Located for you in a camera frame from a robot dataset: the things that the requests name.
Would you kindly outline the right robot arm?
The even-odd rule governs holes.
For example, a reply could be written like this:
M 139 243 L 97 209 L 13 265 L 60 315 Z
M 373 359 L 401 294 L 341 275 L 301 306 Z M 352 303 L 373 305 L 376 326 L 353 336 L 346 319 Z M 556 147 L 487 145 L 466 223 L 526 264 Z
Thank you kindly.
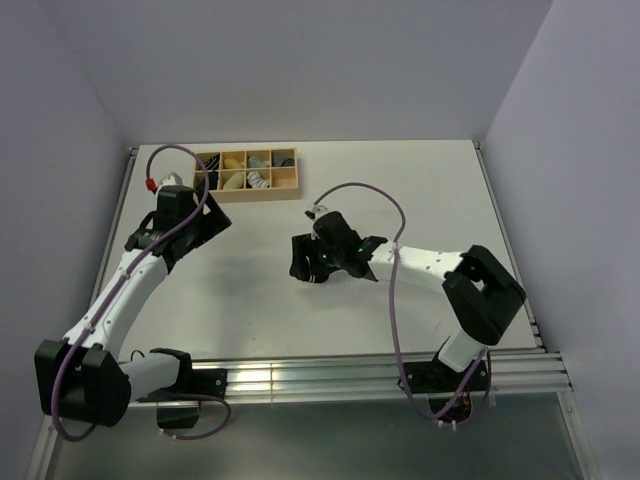
M 523 287 L 487 248 L 437 252 L 400 246 L 371 236 L 330 247 L 314 234 L 292 238 L 289 274 L 303 282 L 324 283 L 335 272 L 377 282 L 401 281 L 443 293 L 457 319 L 433 365 L 435 383 L 452 390 L 480 352 L 499 343 L 523 306 Z

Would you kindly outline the wooden compartment box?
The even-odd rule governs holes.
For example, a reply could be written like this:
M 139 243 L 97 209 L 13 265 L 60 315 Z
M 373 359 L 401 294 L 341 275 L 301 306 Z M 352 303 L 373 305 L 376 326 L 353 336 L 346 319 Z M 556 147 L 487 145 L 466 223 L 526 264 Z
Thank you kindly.
M 293 147 L 210 151 L 198 154 L 192 186 L 218 203 L 296 200 L 301 197 L 297 150 Z

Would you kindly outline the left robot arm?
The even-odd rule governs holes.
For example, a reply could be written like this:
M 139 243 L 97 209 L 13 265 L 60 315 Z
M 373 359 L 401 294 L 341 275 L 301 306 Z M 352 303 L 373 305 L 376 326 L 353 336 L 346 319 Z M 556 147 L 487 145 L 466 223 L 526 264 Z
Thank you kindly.
M 177 262 L 230 225 L 208 193 L 185 186 L 157 192 L 155 209 L 127 239 L 93 305 L 62 339 L 36 349 L 41 408 L 56 426 L 69 419 L 113 427 L 133 401 L 201 396 L 187 352 L 159 347 L 138 360 L 118 359 L 133 323 Z

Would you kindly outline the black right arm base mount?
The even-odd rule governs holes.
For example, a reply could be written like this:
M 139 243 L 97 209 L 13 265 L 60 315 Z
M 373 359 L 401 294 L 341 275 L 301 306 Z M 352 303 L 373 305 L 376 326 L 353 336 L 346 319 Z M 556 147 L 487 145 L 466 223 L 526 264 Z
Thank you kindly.
M 412 394 L 454 393 L 471 371 L 468 367 L 463 372 L 455 372 L 439 360 L 404 362 L 403 367 Z M 489 379 L 487 364 L 481 360 L 465 383 L 463 392 L 484 391 Z

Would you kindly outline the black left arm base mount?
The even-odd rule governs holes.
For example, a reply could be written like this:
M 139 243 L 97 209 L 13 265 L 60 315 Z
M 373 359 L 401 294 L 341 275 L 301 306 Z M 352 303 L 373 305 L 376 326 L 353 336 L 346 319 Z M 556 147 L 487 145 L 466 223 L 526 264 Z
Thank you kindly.
M 227 370 L 196 369 L 181 374 L 176 384 L 162 387 L 143 398 L 146 402 L 198 400 L 200 397 L 223 399 L 227 386 Z

